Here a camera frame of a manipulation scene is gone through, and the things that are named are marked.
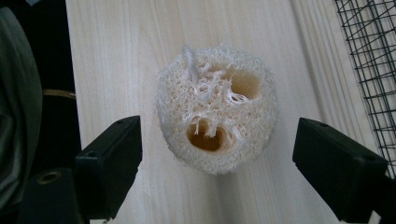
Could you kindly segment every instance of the black wire grid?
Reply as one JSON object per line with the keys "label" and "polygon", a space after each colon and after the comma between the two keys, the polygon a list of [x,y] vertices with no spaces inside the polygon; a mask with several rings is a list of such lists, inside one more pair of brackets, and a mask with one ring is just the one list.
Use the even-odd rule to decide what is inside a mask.
{"label": "black wire grid", "polygon": [[396,177],[396,0],[335,0],[378,151]]}

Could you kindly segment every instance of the fibrous texture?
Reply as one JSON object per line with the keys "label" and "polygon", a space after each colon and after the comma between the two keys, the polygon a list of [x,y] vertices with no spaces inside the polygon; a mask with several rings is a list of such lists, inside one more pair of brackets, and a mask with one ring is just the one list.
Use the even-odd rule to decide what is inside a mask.
{"label": "fibrous texture", "polygon": [[177,158],[225,174],[256,158],[268,142],[276,121],[272,74],[237,49],[184,46],[161,73],[157,109]]}

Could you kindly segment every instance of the loofah hole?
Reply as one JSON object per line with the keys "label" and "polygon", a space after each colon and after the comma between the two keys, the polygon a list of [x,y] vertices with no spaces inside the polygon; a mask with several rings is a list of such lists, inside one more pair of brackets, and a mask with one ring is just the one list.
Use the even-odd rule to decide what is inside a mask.
{"label": "loofah hole", "polygon": [[192,124],[187,130],[187,137],[195,147],[198,147],[205,151],[217,151],[219,150],[226,136],[224,129],[218,127],[216,134],[213,137],[209,137],[206,134],[208,129],[208,123],[204,120],[200,120],[198,124],[198,134],[196,134],[196,124]]}
{"label": "loofah hole", "polygon": [[231,80],[231,91],[233,93],[244,95],[249,100],[253,100],[259,93],[260,80],[257,76],[252,75],[249,71],[235,69],[226,64],[218,64],[210,68],[210,72],[225,70],[226,74],[222,77]]}

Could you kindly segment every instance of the wood grain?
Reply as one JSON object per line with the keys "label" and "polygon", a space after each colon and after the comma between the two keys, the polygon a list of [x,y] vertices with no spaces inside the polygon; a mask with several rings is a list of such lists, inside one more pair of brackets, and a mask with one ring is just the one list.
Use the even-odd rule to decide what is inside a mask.
{"label": "wood grain", "polygon": [[[338,223],[291,161],[299,117],[374,145],[332,1],[66,3],[83,147],[117,119],[142,119],[143,161],[111,223]],[[234,173],[194,170],[163,139],[159,73],[184,44],[242,49],[275,74],[270,145]]]}

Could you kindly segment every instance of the light wooden surface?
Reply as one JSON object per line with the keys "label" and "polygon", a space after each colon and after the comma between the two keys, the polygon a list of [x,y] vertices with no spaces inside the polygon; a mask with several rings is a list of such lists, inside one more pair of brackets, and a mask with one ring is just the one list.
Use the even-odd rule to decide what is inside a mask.
{"label": "light wooden surface", "polygon": [[[83,147],[117,119],[142,119],[143,161],[111,223],[339,223],[291,160],[299,117],[375,148],[331,0],[66,3]],[[257,160],[214,176],[168,150],[155,97],[182,45],[221,43],[271,68],[279,114]]]}

